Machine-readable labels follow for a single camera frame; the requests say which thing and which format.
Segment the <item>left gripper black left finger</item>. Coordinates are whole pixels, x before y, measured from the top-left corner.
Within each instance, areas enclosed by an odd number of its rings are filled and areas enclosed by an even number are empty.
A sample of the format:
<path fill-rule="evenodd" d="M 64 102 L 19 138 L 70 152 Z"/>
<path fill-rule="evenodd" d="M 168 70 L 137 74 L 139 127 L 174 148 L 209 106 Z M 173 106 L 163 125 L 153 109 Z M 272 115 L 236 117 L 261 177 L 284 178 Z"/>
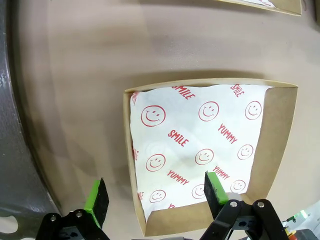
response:
<path fill-rule="evenodd" d="M 104 180 L 95 180 L 84 208 L 66 216 L 48 213 L 37 233 L 38 240 L 108 240 L 102 230 L 109 206 Z"/>

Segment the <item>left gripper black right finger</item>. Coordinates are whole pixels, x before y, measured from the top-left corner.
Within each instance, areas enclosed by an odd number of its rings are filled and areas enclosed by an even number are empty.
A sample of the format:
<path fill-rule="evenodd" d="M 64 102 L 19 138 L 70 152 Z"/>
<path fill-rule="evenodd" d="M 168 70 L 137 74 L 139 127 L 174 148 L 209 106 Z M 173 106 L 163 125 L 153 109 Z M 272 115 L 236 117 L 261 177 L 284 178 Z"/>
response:
<path fill-rule="evenodd" d="M 285 239 L 285 229 L 269 200 L 258 199 L 250 205 L 230 199 L 214 172 L 205 173 L 204 194 L 213 222 L 202 240 L 228 240 L 233 231 L 244 231 L 251 240 Z"/>

